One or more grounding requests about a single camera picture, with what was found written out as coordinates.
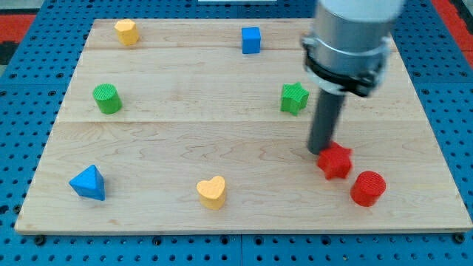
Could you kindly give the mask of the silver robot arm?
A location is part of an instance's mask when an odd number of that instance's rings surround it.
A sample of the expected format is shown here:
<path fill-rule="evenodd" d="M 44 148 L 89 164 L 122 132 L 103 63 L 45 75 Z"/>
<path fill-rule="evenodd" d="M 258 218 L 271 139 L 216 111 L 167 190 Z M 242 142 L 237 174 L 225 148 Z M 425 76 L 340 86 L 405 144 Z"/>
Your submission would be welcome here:
<path fill-rule="evenodd" d="M 301 37 L 304 69 L 333 95 L 367 97 L 387 71 L 389 32 L 404 0 L 318 0 L 313 22 Z"/>

